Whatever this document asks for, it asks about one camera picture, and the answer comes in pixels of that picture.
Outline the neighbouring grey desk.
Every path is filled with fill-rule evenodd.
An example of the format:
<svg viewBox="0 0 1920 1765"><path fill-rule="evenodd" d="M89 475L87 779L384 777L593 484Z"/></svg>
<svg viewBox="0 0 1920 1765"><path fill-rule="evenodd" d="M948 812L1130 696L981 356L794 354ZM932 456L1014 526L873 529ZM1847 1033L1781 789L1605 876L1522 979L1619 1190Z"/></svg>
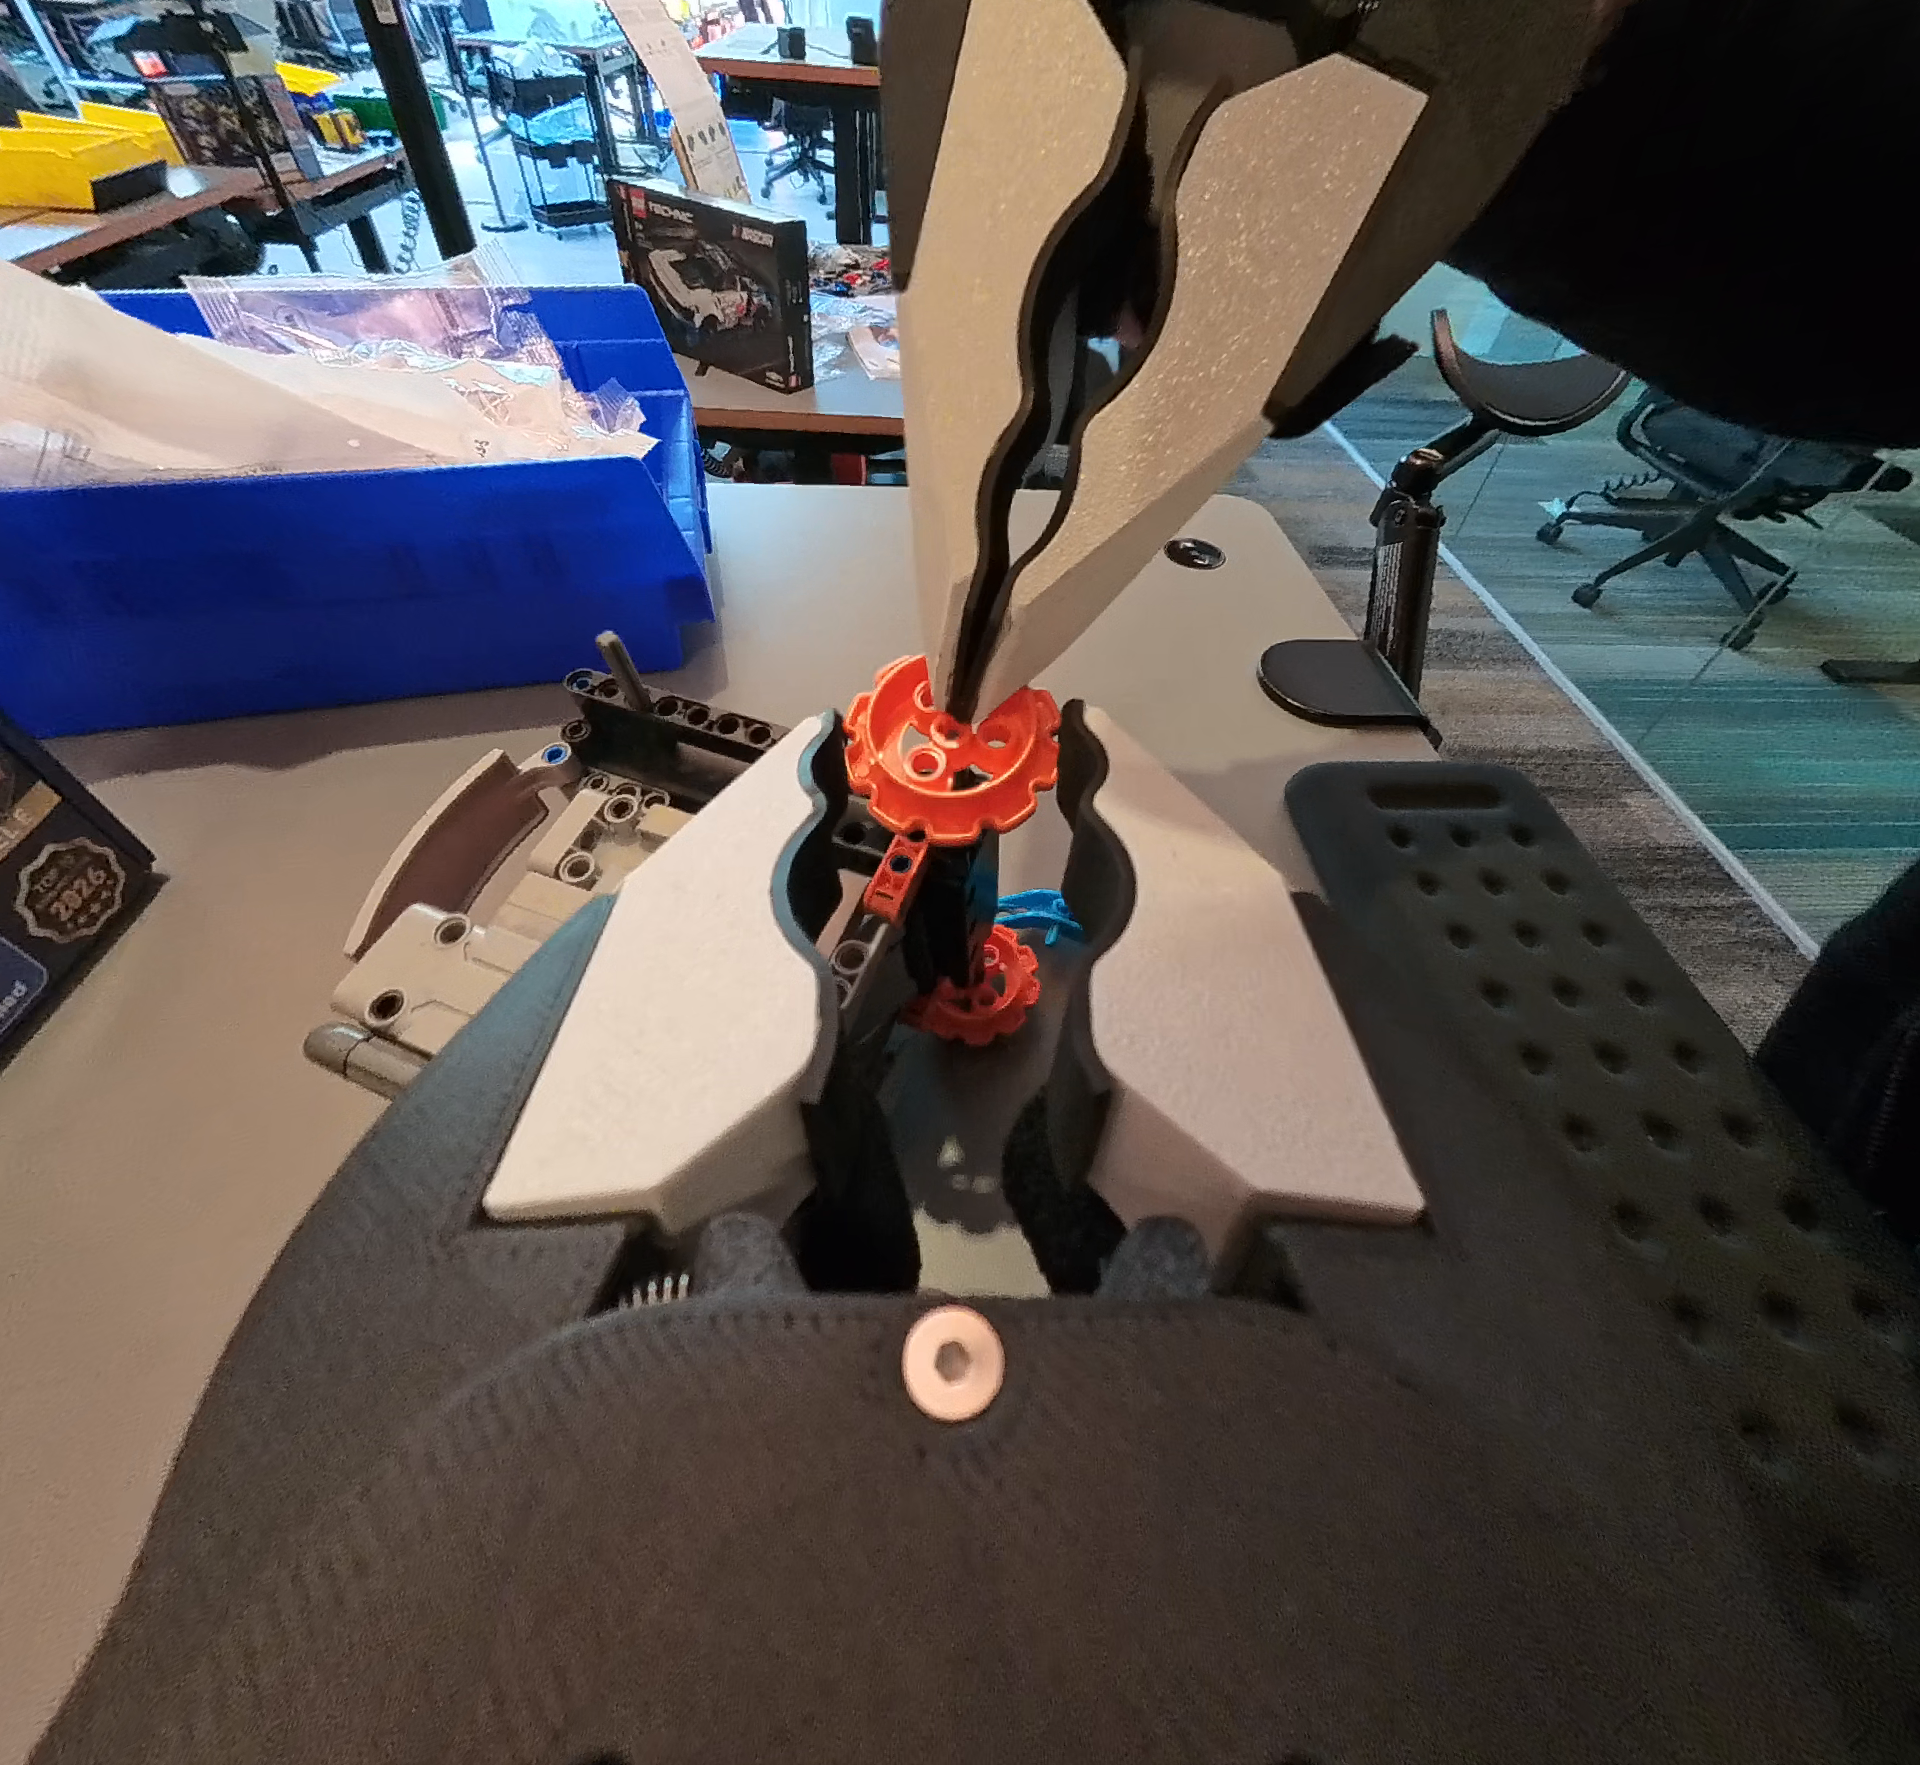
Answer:
<svg viewBox="0 0 1920 1765"><path fill-rule="evenodd" d="M676 356L703 436L728 441L794 444L824 440L851 449L901 444L901 385L895 371L874 374L851 348L860 329L886 337L897 320L897 295L833 297L815 292L811 307L816 385L780 392L717 367Z"/></svg>

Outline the blue robot kit box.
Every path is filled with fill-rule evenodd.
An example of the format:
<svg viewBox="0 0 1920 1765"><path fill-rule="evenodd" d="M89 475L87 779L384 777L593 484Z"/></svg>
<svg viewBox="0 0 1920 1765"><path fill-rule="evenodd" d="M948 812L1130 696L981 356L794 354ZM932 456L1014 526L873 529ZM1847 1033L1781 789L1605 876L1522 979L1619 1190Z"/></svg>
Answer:
<svg viewBox="0 0 1920 1765"><path fill-rule="evenodd" d="M2 719L2 1058L151 902L154 852L61 758Z"/></svg>

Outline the standing sign board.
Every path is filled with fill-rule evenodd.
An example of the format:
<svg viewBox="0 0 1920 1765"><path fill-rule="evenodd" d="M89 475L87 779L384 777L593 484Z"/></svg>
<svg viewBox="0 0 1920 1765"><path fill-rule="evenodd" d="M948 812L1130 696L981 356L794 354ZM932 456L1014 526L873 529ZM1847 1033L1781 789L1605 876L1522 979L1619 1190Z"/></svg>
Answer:
<svg viewBox="0 0 1920 1765"><path fill-rule="evenodd" d="M671 119L670 146L695 192L752 203L712 77L666 0L601 0Z"/></svg>

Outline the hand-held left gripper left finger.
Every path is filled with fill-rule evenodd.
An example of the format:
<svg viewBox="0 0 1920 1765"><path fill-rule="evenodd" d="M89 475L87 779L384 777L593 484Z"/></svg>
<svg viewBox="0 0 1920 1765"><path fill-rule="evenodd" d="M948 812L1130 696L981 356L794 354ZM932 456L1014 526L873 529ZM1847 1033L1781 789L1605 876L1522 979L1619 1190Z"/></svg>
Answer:
<svg viewBox="0 0 1920 1765"><path fill-rule="evenodd" d="M498 1222L784 1218L839 995L839 715L796 725L617 892L485 1194Z"/></svg>

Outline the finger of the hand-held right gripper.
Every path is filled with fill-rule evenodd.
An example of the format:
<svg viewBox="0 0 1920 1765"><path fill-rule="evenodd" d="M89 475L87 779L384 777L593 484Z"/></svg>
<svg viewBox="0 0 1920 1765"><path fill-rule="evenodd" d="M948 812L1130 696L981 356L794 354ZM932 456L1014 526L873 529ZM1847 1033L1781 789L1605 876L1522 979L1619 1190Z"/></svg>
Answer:
<svg viewBox="0 0 1920 1765"><path fill-rule="evenodd" d="M1065 518L1011 582L984 701L1036 681L1262 444L1268 403L1426 106L1416 88L1331 56L1225 99L1200 127L1159 326L1078 436Z"/></svg>
<svg viewBox="0 0 1920 1765"><path fill-rule="evenodd" d="M1050 422L1062 247L1117 172L1135 92L1093 0L972 0L900 298L925 654L990 702L1014 499Z"/></svg>

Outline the building block robot chassis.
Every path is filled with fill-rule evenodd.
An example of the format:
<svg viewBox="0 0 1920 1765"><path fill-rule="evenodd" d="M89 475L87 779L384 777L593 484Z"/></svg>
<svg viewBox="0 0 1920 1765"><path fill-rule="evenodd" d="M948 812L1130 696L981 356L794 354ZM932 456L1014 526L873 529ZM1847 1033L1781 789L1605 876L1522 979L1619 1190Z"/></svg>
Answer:
<svg viewBox="0 0 1920 1765"><path fill-rule="evenodd" d="M937 848L895 836L848 781L836 829L843 902L821 937L860 1075L900 1023L951 1042L1020 1032L1041 1000L1035 947L997 927L998 836ZM569 921L612 903L698 812L593 792L562 735L493 752L411 829L347 940L333 1017L308 1057L396 1097Z"/></svg>

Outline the white paper sheets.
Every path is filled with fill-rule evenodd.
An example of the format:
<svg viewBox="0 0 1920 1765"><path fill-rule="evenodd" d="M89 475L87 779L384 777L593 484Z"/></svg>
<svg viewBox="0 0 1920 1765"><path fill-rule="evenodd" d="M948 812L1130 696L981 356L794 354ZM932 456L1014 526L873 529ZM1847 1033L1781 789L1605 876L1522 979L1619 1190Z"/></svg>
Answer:
<svg viewBox="0 0 1920 1765"><path fill-rule="evenodd" d="M603 406L557 368L269 352L176 335L6 265L2 484L644 458L640 406Z"/></svg>

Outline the black pillar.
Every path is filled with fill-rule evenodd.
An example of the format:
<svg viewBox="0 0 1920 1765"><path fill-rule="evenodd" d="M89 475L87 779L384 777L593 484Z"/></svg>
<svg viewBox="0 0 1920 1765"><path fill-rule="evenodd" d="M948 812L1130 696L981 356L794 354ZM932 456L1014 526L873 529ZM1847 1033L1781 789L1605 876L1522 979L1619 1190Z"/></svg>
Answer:
<svg viewBox="0 0 1920 1765"><path fill-rule="evenodd" d="M445 261L468 256L475 237L451 159L435 116L403 0L352 0L409 156L424 211Z"/></svg>

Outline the clear plastic bag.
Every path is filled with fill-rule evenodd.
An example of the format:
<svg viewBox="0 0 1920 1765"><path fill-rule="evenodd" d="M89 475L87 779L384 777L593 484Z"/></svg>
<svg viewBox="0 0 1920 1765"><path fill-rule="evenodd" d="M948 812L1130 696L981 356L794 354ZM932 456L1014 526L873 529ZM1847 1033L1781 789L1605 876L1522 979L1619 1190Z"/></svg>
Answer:
<svg viewBox="0 0 1920 1765"><path fill-rule="evenodd" d="M658 440L616 382L579 385L533 292L460 263L433 282L189 277L224 359L438 463L642 458Z"/></svg>

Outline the dark perforated mat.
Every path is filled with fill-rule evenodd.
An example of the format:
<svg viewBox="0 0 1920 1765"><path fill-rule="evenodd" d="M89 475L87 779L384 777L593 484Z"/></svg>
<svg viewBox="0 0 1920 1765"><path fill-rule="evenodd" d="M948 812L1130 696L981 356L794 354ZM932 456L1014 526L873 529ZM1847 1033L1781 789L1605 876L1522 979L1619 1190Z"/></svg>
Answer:
<svg viewBox="0 0 1920 1765"><path fill-rule="evenodd" d="M1841 1621L1917 1640L1917 1272L1518 772L1321 763L1333 910L1564 1160L1599 1242Z"/></svg>

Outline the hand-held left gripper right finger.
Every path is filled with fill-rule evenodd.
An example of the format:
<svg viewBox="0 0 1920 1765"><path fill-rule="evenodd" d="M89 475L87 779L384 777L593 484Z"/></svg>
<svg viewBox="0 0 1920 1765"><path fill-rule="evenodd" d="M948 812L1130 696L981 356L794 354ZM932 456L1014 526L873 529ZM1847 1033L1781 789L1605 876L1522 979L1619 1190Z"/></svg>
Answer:
<svg viewBox="0 0 1920 1765"><path fill-rule="evenodd" d="M1120 857L1095 937L1105 1115L1088 1185L1123 1225L1249 1232L1272 1218L1413 1225L1426 1211L1282 872L1105 709L1076 831Z"/></svg>

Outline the orange gear wheel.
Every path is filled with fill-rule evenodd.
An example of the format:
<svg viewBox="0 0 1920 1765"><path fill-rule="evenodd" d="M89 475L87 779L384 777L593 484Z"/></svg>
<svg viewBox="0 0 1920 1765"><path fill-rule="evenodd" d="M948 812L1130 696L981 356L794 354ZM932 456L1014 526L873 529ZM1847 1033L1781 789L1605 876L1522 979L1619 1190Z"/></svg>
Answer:
<svg viewBox="0 0 1920 1765"><path fill-rule="evenodd" d="M1060 725L1038 687L981 723L958 721L935 702L929 660L901 657L848 707L848 781L891 832L964 848L1035 818L1059 781Z"/></svg>

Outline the black office chair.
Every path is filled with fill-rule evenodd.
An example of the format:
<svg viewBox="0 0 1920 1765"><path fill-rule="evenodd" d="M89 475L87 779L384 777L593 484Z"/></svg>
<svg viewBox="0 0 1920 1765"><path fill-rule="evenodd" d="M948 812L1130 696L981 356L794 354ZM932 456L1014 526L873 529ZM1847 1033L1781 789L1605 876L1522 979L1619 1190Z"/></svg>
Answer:
<svg viewBox="0 0 1920 1765"><path fill-rule="evenodd" d="M1814 510L1833 497L1897 496L1915 484L1913 466L1874 449L1757 433L1658 390L1646 390L1620 415L1619 444L1628 472L1547 503L1535 533L1547 549L1572 529L1641 539L1580 582L1570 601L1596 610L1613 580L1695 560L1739 612L1720 636L1723 648L1737 651L1754 641L1799 580L1799 568L1747 533L1750 525L1816 526Z"/></svg>

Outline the black carton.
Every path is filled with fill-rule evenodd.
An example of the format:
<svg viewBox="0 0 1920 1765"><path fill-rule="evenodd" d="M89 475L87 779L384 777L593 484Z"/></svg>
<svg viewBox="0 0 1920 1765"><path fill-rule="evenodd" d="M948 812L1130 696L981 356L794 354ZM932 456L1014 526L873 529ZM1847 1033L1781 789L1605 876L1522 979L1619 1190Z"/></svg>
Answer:
<svg viewBox="0 0 1920 1765"><path fill-rule="evenodd" d="M780 394L815 385L802 218L660 179L606 179L624 277L644 291L671 351Z"/></svg>

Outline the blue plastic bin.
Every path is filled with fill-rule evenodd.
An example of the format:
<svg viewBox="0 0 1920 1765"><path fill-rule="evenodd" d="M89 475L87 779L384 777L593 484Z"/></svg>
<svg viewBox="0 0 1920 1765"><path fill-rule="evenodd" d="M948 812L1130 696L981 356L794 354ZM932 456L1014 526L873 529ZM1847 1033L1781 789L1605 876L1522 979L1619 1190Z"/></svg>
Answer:
<svg viewBox="0 0 1920 1765"><path fill-rule="evenodd" d="M655 447L433 470L5 489L2 701L52 740L642 674L715 619L687 380L634 286L535 289L569 380Z"/></svg>

